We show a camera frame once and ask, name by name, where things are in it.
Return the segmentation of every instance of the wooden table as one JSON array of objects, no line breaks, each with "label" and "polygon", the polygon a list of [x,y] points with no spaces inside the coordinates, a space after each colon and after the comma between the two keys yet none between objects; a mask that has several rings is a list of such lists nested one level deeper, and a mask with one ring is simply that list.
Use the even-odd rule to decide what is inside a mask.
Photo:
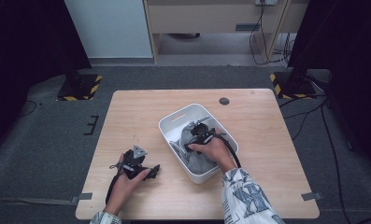
[{"label": "wooden table", "polygon": [[[219,100],[226,97],[229,105]],[[221,174],[196,185],[186,176],[159,130],[163,117],[190,104],[203,105],[234,137],[242,166],[262,186],[283,218],[315,218],[314,200],[274,93],[268,89],[116,91],[95,150],[76,216],[91,219],[103,210],[122,152],[138,145],[143,162],[161,164],[156,179],[142,182],[120,213],[122,219],[223,219]]]}]

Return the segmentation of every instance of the small round object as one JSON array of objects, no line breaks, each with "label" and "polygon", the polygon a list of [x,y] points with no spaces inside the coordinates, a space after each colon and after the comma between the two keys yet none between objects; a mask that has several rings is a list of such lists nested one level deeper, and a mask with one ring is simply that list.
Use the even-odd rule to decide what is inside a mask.
[{"label": "small round object", "polygon": [[230,103],[230,101],[229,101],[229,99],[226,98],[226,97],[222,97],[222,98],[220,99],[220,104],[222,104],[222,105],[229,105],[229,103]]}]

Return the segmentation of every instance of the power outlet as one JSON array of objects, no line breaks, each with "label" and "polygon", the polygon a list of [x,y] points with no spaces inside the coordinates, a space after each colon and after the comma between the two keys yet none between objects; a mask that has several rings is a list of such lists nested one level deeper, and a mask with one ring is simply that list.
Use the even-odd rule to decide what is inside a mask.
[{"label": "power outlet", "polygon": [[278,0],[255,0],[255,5],[261,6],[264,2],[265,6],[275,6],[278,4]]}]

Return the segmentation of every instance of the hand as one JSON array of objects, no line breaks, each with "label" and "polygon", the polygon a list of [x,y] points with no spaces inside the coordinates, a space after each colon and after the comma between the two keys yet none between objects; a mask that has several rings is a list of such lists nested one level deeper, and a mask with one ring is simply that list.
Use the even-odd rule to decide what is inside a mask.
[{"label": "hand", "polygon": [[[215,129],[215,132],[217,134],[221,133],[217,128]],[[190,144],[188,147],[192,150],[202,152],[209,159],[216,162],[220,166],[223,174],[236,168],[235,162],[232,160],[228,148],[222,140],[217,137],[213,137],[207,145]]]},{"label": "hand", "polygon": [[[119,162],[122,161],[123,154],[121,154],[121,157],[119,158]],[[133,179],[129,179],[125,173],[121,174],[113,186],[104,212],[117,216],[124,204],[132,195],[133,191],[136,189],[136,186],[147,177],[149,172],[150,169],[144,170]]]}]

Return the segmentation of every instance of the person's left hand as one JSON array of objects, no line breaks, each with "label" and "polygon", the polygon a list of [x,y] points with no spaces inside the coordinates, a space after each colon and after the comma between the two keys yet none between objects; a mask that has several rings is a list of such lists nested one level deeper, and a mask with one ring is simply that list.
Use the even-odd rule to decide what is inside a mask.
[{"label": "person's left hand", "polygon": [[[121,158],[119,162],[123,161],[123,154],[121,154]],[[139,173],[133,179],[129,179],[125,173],[121,174],[116,181],[115,185],[112,188],[112,192],[109,196],[109,200],[107,202],[106,208],[104,212],[108,212],[112,215],[117,216],[121,209],[123,208],[124,204],[132,195],[133,191],[136,189],[136,186],[147,177],[150,169],[146,169]]]}]

